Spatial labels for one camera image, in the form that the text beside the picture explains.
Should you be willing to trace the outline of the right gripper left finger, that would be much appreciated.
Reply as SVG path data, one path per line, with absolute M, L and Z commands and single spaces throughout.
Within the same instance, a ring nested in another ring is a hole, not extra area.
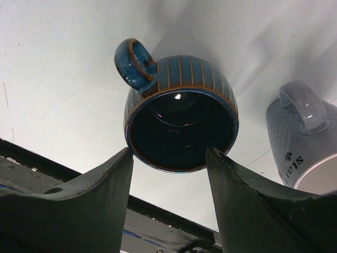
M 43 194 L 1 190 L 1 252 L 119 252 L 132 170 L 124 148 Z

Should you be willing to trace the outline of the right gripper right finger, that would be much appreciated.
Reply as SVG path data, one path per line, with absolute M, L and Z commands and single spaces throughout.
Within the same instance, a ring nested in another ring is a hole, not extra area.
M 206 165 L 223 252 L 336 252 L 336 193 L 286 187 L 216 148 Z

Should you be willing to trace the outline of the grey blue mug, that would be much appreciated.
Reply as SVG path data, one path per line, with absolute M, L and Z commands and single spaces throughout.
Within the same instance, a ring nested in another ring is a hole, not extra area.
M 319 195 L 336 191 L 336 106 L 295 80 L 280 87 L 265 118 L 283 184 Z

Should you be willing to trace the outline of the dark blue mug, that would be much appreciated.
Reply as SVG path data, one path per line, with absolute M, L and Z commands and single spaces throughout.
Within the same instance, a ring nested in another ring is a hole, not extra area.
M 130 86 L 124 137 L 134 155 L 165 172 L 206 167 L 206 150 L 228 153 L 239 132 L 239 111 L 226 77 L 190 55 L 154 60 L 141 42 L 125 39 L 114 63 Z

